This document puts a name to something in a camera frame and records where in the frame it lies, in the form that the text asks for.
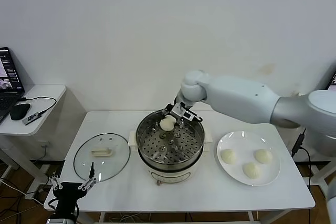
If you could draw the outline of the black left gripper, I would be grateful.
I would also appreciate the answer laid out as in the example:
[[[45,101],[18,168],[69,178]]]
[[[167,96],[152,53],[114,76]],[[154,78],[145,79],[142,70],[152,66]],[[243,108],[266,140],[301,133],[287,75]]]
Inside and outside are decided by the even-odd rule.
[[[89,178],[84,183],[60,182],[58,175],[49,177],[52,184],[53,195],[57,199],[54,218],[78,218],[79,206],[77,201],[83,198],[96,184],[94,162],[91,163]]]

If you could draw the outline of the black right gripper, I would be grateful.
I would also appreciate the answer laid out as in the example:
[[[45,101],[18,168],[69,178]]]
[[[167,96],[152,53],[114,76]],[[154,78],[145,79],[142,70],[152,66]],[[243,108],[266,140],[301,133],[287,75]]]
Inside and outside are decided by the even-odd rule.
[[[184,124],[184,119],[181,116],[190,116],[190,113],[188,111],[189,107],[184,104],[183,102],[177,102],[173,105],[167,105],[163,109],[163,115],[167,116],[171,114],[172,111],[172,116],[178,116],[176,119],[176,123],[179,127],[183,127]]]

